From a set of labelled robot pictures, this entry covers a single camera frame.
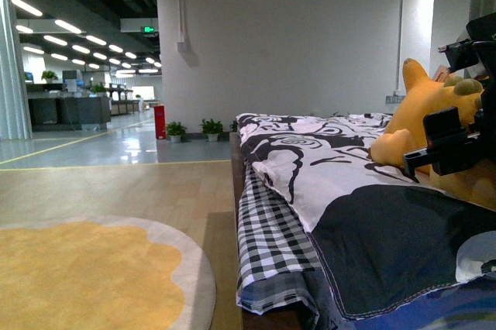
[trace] shiny floor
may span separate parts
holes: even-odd
[[[229,142],[156,140],[153,112],[113,116],[106,130],[34,132],[0,140],[0,170],[228,160]]]

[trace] bed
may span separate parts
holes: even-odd
[[[236,117],[243,329],[496,328],[496,213],[373,162],[390,118]]]

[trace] ceiling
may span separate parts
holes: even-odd
[[[110,65],[113,69],[122,67],[110,64],[93,56],[94,52],[102,53],[108,58],[133,64],[134,68],[151,67],[145,61],[151,57],[160,61],[160,46],[158,32],[143,33],[140,26],[153,26],[156,24],[157,0],[22,0],[39,9],[43,15],[37,17],[15,6],[18,24],[28,26],[34,33],[19,32],[21,43],[30,43],[41,47],[45,53],[58,53],[71,59],[79,59],[86,64]],[[70,33],[54,25],[55,19],[62,19],[79,28],[82,33]],[[135,26],[127,27],[121,31],[121,19],[136,19],[131,22]],[[68,42],[67,46],[59,46],[43,38],[51,34]],[[107,42],[105,46],[86,39],[86,35],[93,35]],[[86,55],[72,49],[77,44],[91,50]],[[113,44],[124,49],[118,53],[109,49]],[[130,52],[137,55],[136,59],[127,57],[124,53]]]

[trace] wooden bed frame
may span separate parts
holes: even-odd
[[[237,231],[239,199],[244,189],[246,167],[244,156],[239,146],[241,143],[239,134],[231,132],[229,141],[231,145],[232,185],[234,187],[234,212]],[[303,330],[304,319],[309,315],[309,310],[301,303],[275,309],[261,316],[245,309],[241,311],[242,330]]]

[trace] wooden floor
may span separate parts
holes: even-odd
[[[0,170],[0,225],[80,215],[162,222],[189,235],[214,270],[211,330],[241,329],[229,161]]]

